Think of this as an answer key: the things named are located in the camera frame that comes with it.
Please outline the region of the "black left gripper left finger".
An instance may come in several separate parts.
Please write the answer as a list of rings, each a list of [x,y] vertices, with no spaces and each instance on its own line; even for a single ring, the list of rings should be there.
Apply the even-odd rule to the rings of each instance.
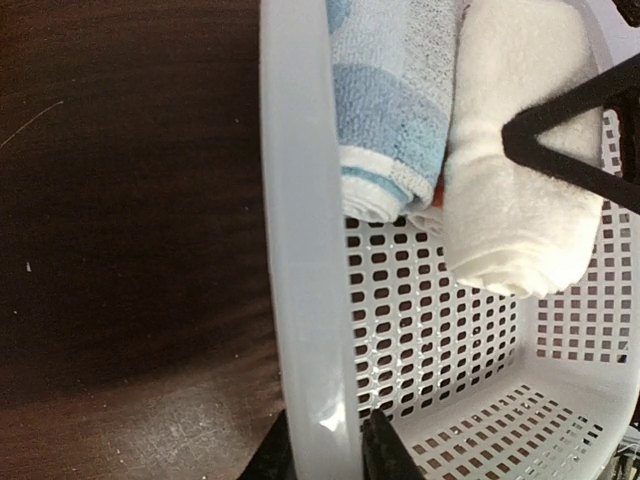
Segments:
[[[297,480],[285,410],[276,417],[239,480]]]

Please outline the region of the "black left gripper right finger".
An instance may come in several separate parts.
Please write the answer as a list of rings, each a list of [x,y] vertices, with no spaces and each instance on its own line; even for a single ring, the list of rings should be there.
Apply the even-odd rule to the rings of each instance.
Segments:
[[[391,422],[379,409],[363,424],[362,455],[366,479],[424,479]]]

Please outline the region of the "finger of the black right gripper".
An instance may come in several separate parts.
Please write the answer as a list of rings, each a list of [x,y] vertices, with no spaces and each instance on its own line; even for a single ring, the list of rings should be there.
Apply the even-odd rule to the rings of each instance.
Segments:
[[[613,110],[620,130],[622,175],[550,149],[538,136],[589,110]],[[516,164],[588,190],[639,212],[639,57],[637,55],[577,87],[513,117],[502,128],[507,158]]]

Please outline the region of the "white perforated plastic basket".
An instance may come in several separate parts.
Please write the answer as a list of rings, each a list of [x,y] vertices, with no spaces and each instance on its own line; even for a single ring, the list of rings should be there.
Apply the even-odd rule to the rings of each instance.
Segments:
[[[345,216],[327,2],[265,1],[260,17],[270,274],[297,479],[366,479],[362,430],[376,409],[424,479],[637,478],[639,212],[595,194],[584,275],[542,298],[458,283],[444,229]],[[583,17],[594,77],[639,57],[637,2],[562,2]],[[620,177],[620,130],[599,107],[538,141]]]

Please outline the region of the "cream white towel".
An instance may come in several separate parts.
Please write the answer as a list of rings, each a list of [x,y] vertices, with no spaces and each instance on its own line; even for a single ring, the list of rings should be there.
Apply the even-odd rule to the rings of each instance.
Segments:
[[[503,126],[594,77],[582,15],[562,1],[474,1],[459,39],[443,229],[457,282],[542,298],[584,275],[602,199],[510,160]]]

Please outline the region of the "orange bunny pattern towel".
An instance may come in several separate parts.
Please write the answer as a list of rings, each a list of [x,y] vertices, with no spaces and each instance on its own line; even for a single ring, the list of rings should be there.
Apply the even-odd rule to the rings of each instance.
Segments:
[[[408,221],[420,230],[441,235],[443,232],[443,199],[444,186],[442,182],[438,182],[429,206],[415,201],[408,207]]]

